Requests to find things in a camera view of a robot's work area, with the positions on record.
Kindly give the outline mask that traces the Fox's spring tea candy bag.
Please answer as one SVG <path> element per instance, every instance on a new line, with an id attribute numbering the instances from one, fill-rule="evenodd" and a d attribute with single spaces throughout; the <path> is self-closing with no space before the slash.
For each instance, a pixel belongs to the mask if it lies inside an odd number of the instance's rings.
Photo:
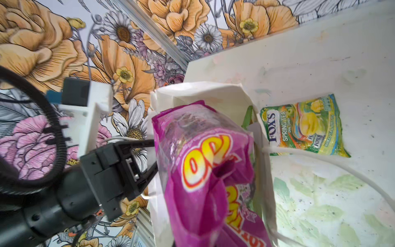
<path id="1" fill-rule="evenodd" d="M 265 107 L 260 117 L 270 146 L 351 157 L 344 147 L 340 110 L 334 94 Z"/>

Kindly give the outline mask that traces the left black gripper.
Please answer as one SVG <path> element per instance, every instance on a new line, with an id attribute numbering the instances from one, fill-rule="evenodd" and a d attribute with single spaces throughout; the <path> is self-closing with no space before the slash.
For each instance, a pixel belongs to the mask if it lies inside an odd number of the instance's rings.
<path id="1" fill-rule="evenodd" d="M 134 159 L 148 160 L 148 148 L 154 140 L 121 139 L 80 157 L 88 185 L 109 221 L 123 214 L 123 199 L 140 196 L 158 172 L 157 162 L 141 172 Z"/>

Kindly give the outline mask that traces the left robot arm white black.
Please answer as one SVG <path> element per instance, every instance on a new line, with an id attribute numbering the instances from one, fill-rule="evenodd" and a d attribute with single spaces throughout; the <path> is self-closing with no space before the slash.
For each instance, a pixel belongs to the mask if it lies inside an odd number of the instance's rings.
<path id="1" fill-rule="evenodd" d="M 81 234 L 99 210 L 117 219 L 122 200 L 142 194 L 158 171 L 156 164 L 141 171 L 132 151 L 153 146 L 153 140 L 123 141 L 82 156 L 54 185 L 24 196 L 18 210 L 1 213 L 1 246 L 35 247 L 67 228 Z"/>

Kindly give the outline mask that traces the magenta snack bag yellow letters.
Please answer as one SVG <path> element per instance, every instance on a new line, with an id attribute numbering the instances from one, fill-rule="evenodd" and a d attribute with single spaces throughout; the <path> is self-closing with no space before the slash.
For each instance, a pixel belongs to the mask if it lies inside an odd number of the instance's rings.
<path id="1" fill-rule="evenodd" d="M 249 208 L 252 135 L 202 100 L 165 110 L 152 124 L 175 245 L 269 247 L 262 218 Z"/>

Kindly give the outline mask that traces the white paper bag red flower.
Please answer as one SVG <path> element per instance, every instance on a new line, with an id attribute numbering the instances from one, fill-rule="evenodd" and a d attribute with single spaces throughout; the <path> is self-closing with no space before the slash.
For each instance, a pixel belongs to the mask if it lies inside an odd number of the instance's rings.
<path id="1" fill-rule="evenodd" d="M 392 247 L 394 148 L 346 123 L 337 95 L 257 111 L 239 85 L 152 93 L 158 247 Z"/>

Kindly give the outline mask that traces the green Lays chips bag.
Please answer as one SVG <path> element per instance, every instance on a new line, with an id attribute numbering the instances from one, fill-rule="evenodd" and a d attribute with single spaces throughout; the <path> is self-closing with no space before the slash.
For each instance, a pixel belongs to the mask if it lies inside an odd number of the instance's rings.
<path id="1" fill-rule="evenodd" d="M 253 113 L 253 106 L 249 106 L 249 107 L 247 108 L 246 114 L 245 114 L 245 116 L 244 116 L 243 123 L 242 123 L 242 125 L 241 125 L 241 127 L 242 127 L 244 130 L 247 130 L 248 127 L 253 123 L 253 116 L 254 116 L 254 113 Z"/>

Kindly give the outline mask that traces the left aluminium corner post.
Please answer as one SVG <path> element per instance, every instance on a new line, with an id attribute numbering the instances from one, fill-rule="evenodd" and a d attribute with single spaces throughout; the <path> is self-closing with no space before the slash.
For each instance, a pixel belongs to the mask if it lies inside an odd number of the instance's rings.
<path id="1" fill-rule="evenodd" d="M 113 4 L 121 9 L 129 18 L 143 30 L 156 44 L 158 44 L 181 68 L 186 71 L 190 59 L 176 44 L 144 13 L 144 11 L 130 0 L 115 0 Z"/>

